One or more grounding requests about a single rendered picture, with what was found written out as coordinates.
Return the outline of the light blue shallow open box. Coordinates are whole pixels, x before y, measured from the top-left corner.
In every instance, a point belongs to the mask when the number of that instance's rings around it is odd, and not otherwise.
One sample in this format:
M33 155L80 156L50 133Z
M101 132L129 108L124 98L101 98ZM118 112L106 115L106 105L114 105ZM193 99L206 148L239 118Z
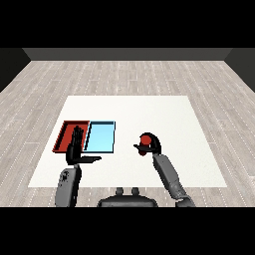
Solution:
M91 121L84 142L85 153L113 153L116 123Z

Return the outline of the red can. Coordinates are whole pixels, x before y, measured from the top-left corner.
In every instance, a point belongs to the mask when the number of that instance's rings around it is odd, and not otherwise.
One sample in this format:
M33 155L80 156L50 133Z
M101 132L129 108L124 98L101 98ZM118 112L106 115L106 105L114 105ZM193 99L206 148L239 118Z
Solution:
M143 135L141 138L140 138L140 143L139 145L140 146L146 146L146 147L149 147L151 143L151 138L148 136L148 135ZM146 152L145 151L139 151L138 152L140 155L146 155Z

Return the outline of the dark grey robot body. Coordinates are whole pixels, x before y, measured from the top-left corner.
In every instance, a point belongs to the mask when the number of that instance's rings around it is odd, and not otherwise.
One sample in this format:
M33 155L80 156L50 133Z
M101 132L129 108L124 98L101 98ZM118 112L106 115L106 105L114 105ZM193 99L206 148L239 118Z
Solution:
M116 194L98 203L98 207L157 207L154 199L141 196L137 187L131 189L131 195L124 195L124 189L118 187Z

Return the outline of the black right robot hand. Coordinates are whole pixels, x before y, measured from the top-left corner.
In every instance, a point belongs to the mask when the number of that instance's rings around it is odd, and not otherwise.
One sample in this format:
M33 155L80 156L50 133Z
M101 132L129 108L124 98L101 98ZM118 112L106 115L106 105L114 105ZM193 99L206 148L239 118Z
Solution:
M149 147L140 146L139 144L135 144L134 147L138 149L138 151L145 151L146 153L151 152L155 154L161 154L161 144L159 139L156 135L151 132L144 132L140 137L143 135L148 135L151 138L151 143Z

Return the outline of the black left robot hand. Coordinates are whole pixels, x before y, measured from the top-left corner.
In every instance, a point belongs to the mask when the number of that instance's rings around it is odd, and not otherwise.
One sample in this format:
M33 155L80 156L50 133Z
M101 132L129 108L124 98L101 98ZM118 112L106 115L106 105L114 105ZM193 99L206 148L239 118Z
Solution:
M100 156L81 156L83 134L84 131L79 126L74 127L72 139L68 144L66 152L66 162L68 165L78 163L93 163L102 159Z

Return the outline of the red shallow open box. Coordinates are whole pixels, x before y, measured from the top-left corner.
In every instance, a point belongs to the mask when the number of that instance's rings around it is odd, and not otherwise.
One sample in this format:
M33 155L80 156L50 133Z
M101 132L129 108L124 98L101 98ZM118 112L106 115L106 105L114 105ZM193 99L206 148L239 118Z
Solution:
M66 153L68 145L71 143L72 134L75 127L81 128L83 132L82 143L85 143L86 134L89 128L89 121L64 121L55 145L53 147L54 153Z

